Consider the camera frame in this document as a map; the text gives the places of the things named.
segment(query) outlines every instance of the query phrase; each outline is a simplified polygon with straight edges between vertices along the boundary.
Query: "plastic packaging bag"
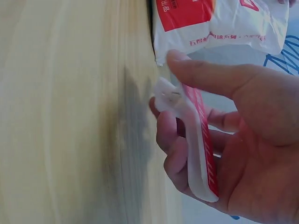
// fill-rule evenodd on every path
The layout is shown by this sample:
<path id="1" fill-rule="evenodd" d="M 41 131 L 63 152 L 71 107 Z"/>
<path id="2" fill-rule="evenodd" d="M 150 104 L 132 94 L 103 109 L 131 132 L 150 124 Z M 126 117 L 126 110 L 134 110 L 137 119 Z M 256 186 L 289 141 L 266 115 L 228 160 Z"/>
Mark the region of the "plastic packaging bag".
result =
<path id="1" fill-rule="evenodd" d="M 188 183 L 192 193 L 205 201 L 218 201 L 213 148 L 200 90 L 184 84 L 175 87 L 160 78 L 154 87 L 155 107 L 180 118 L 188 143 Z"/>
<path id="2" fill-rule="evenodd" d="M 153 8 L 158 65 L 170 49 L 190 54 L 225 44 L 248 44 L 277 55 L 289 18 L 289 4 L 276 0 L 153 0 Z"/>

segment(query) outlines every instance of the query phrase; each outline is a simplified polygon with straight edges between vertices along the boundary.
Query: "red label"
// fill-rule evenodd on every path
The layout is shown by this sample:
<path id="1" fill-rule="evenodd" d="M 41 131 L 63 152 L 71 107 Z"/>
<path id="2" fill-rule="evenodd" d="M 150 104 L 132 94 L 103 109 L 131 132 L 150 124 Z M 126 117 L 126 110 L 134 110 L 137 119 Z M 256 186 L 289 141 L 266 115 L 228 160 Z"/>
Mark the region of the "red label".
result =
<path id="1" fill-rule="evenodd" d="M 251 8 L 255 11 L 259 11 L 258 7 L 256 4 L 253 2 L 253 0 L 240 0 L 241 6 L 245 6 L 247 8 Z"/>
<path id="2" fill-rule="evenodd" d="M 165 32 L 210 21 L 214 0 L 156 0 Z"/>
<path id="3" fill-rule="evenodd" d="M 183 89 L 185 91 L 186 96 L 194 104 L 201 122 L 201 131 L 202 131 L 203 145 L 205 148 L 206 170 L 207 170 L 209 188 L 215 195 L 219 196 L 216 167 L 215 167 L 214 155 L 213 155 L 213 147 L 212 147 L 208 123 L 206 119 L 205 106 L 203 104 L 200 90 L 191 88 L 184 84 L 183 84 Z"/>

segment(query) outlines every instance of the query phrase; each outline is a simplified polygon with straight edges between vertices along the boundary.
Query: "white plastic clip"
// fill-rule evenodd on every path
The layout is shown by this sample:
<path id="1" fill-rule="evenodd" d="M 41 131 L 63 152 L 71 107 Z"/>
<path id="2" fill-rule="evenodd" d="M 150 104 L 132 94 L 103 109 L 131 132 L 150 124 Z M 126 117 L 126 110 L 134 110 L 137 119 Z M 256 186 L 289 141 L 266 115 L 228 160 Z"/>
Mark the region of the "white plastic clip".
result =
<path id="1" fill-rule="evenodd" d="M 198 89 L 175 87 L 160 78 L 154 87 L 157 110 L 181 119 L 188 143 L 188 182 L 192 193 L 207 202 L 218 201 L 218 185 L 205 109 Z"/>

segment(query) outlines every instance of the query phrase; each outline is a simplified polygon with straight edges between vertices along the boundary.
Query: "hand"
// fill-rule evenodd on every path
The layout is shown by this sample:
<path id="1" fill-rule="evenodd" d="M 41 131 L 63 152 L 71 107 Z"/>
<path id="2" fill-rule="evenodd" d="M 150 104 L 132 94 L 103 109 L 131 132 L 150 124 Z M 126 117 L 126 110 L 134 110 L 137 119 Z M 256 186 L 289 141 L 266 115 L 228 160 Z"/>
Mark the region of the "hand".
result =
<path id="1" fill-rule="evenodd" d="M 299 223 L 299 78 L 254 65 L 226 66 L 191 60 L 172 50 L 167 63 L 178 80 L 232 99 L 236 112 L 209 110 L 221 212 L 261 223 Z M 181 120 L 159 113 L 157 143 L 176 188 L 191 197 L 187 142 Z"/>
<path id="2" fill-rule="evenodd" d="M 297 0 L 278 0 L 280 4 L 285 4 L 286 1 L 289 1 L 290 2 L 290 7 L 292 7 Z"/>

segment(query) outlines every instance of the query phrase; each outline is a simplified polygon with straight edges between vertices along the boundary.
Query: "wooden surface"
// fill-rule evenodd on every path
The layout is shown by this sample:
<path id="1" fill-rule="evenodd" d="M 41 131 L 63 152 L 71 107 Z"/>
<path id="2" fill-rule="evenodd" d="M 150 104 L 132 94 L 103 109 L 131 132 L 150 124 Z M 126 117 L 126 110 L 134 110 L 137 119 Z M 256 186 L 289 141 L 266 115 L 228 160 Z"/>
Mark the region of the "wooden surface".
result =
<path id="1" fill-rule="evenodd" d="M 180 224 L 145 0 L 0 0 L 0 224 Z"/>

